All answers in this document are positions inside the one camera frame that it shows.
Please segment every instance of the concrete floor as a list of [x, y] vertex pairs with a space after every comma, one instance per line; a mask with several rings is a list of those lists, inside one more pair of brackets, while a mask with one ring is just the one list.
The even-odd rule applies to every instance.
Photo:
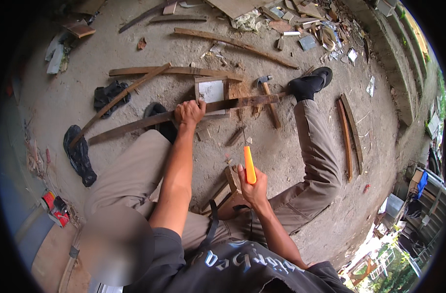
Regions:
[[[343, 187], [334, 202], [324, 212], [308, 223], [293, 236], [306, 262], [330, 260], [339, 268], [353, 251], [365, 239], [374, 215], [380, 203], [392, 190], [396, 174], [396, 134], [398, 120], [390, 94], [386, 74], [375, 60], [367, 64], [360, 55], [356, 66], [344, 64], [340, 60], [320, 63], [320, 57], [326, 52], [318, 46], [303, 52], [297, 37], [287, 37], [285, 49], [278, 52], [274, 48], [279, 33], [270, 30], [260, 35], [252, 32], [234, 31], [228, 21], [218, 20], [221, 15], [217, 9], [201, 6], [184, 9], [178, 5], [176, 14], [207, 14], [205, 23], [159, 23], [148, 24], [142, 21], [122, 34], [119, 27], [133, 19], [142, 11], [160, 1], [134, 0], [109, 1], [101, 10], [91, 27], [95, 34], [82, 39], [81, 44], [70, 53], [68, 70], [57, 76], [46, 74], [47, 62], [45, 50], [56, 33], [56, 27], [46, 19], [39, 19], [27, 34], [22, 50], [31, 52], [26, 66], [21, 90], [20, 112], [30, 121], [30, 130], [37, 139], [40, 149], [49, 148], [52, 163], [49, 167], [50, 187], [58, 195], [71, 202], [79, 212], [89, 196], [89, 189], [81, 183], [81, 178], [74, 172], [64, 153], [62, 140], [68, 127], [73, 124], [84, 126], [95, 115], [93, 109], [94, 89], [107, 86], [113, 78], [108, 71], [114, 68], [135, 66], [161, 66], [171, 62], [173, 66], [188, 66], [195, 62], [197, 67], [216, 70], [234, 71], [246, 77], [246, 81], [232, 86], [232, 95], [241, 97], [261, 94], [261, 89], [253, 89], [252, 81], [259, 76], [271, 74], [273, 93], [283, 91], [289, 80], [299, 77], [312, 65], [329, 66], [334, 78], [321, 93], [316, 94], [322, 117], [328, 123], [334, 137], [335, 149], [340, 160], [341, 170], [346, 170], [346, 159], [342, 130], [335, 106], [335, 100], [345, 93], [349, 100], [355, 120], [368, 116], [358, 123], [358, 132], [363, 147], [363, 169], [367, 173], [358, 175], [356, 160], [353, 160], [354, 176], [348, 183], [343, 175]], [[212, 57], [200, 59], [212, 45], [212, 42], [192, 37], [173, 35], [174, 27], [209, 31], [243, 42], [283, 56], [300, 66], [300, 70], [284, 67], [243, 49], [227, 46], [223, 55], [228, 66], [222, 67], [220, 60]], [[145, 37], [147, 46], [142, 51], [136, 50], [141, 37]], [[241, 63], [243, 68], [236, 67]], [[376, 83], [374, 96], [366, 92], [371, 75]], [[119, 78], [132, 83], [137, 76]], [[101, 120], [86, 133], [90, 138], [114, 127], [138, 120], [144, 108], [152, 101], [161, 102], [167, 109], [173, 109], [182, 101], [186, 93], [193, 88], [193, 77], [179, 75], [160, 75], [140, 87], [140, 93], [133, 93], [132, 100], [121, 107], [106, 120]], [[300, 155], [296, 126], [293, 115], [293, 97], [285, 98], [277, 105], [282, 128], [273, 128], [267, 110], [259, 118], [251, 116], [251, 109], [243, 110], [243, 122], [248, 125], [245, 133], [253, 139], [251, 146], [255, 165], [268, 175], [269, 197], [275, 196], [289, 186], [302, 180], [304, 163]], [[235, 112], [226, 120], [205, 121], [198, 129], [208, 128], [212, 139], [200, 142], [194, 140], [193, 200], [191, 206], [202, 205], [214, 191], [218, 178], [227, 166], [227, 157], [232, 164], [243, 161], [242, 140], [231, 148], [224, 143], [241, 125]], [[141, 132], [128, 133], [106, 143], [90, 147], [91, 164], [98, 176], [108, 168], [121, 152], [130, 146]], [[366, 184], [372, 187], [363, 194]]]

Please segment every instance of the forearm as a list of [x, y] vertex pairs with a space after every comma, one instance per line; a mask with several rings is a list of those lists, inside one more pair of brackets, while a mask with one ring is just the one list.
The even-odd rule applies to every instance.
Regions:
[[270, 203], [267, 200], [261, 201], [253, 204], [253, 208], [261, 222], [268, 248], [301, 269], [306, 270], [308, 266], [301, 259], [298, 247], [283, 228]]
[[182, 236], [192, 197], [192, 143], [195, 126], [180, 124], [150, 226], [168, 228]]

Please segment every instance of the hammer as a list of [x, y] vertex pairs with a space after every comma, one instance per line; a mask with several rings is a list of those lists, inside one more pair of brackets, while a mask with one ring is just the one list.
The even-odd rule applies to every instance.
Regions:
[[[267, 81], [269, 81], [271, 79], [273, 79], [273, 76], [271, 76], [271, 75], [262, 76], [262, 77], [259, 77], [258, 79], [256, 79], [254, 83], [255, 83], [256, 87], [258, 87], [259, 84], [261, 84], [262, 88], [264, 89], [264, 93], [266, 95], [270, 95], [270, 90], [268, 88]], [[272, 116], [272, 120], [273, 120], [275, 128], [279, 129], [281, 127], [281, 124], [280, 124], [280, 120], [278, 120], [278, 114], [275, 109], [275, 105], [268, 104], [268, 108], [270, 110], [270, 115]]]

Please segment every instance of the orange saw handle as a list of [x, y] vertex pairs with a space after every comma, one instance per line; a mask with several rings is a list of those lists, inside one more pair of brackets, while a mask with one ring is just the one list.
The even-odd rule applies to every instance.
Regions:
[[246, 181], [249, 184], [255, 184], [257, 178], [255, 177], [254, 162], [252, 161], [249, 146], [244, 146], [244, 161], [246, 163]]

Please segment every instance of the shirt sleeve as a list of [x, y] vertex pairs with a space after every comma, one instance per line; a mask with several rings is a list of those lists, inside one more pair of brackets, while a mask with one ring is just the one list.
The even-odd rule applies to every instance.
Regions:
[[181, 237], [166, 228], [155, 228], [155, 254], [150, 268], [137, 282], [125, 286], [124, 292], [163, 292], [185, 265]]
[[308, 272], [318, 276], [326, 284], [328, 284], [335, 292], [338, 293], [352, 293], [347, 286], [342, 284], [337, 272], [330, 262], [320, 262], [307, 269]]

